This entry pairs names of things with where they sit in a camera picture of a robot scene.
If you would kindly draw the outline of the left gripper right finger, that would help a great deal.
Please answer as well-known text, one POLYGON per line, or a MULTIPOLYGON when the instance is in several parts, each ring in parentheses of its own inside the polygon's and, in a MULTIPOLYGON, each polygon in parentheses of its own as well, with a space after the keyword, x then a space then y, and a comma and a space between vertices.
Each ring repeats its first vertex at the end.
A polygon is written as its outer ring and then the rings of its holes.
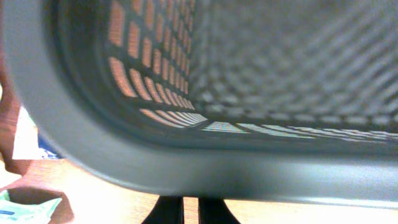
POLYGON ((198 199, 199 224, 240 224, 222 199, 198 199))

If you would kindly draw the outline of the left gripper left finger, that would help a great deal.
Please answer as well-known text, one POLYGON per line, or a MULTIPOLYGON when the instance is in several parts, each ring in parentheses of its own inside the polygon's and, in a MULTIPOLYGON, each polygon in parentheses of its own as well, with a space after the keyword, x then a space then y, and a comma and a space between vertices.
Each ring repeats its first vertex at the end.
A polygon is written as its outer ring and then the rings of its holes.
POLYGON ((142 224, 184 224, 183 198, 160 196, 142 224))

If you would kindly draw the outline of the grey plastic shopping basket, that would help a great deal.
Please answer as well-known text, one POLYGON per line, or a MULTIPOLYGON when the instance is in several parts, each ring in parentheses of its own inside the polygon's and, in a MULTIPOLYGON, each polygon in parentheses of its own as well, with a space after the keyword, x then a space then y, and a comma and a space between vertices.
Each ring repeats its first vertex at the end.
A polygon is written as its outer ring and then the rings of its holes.
POLYGON ((159 195, 397 207, 397 2, 3 1, 44 138, 159 195))

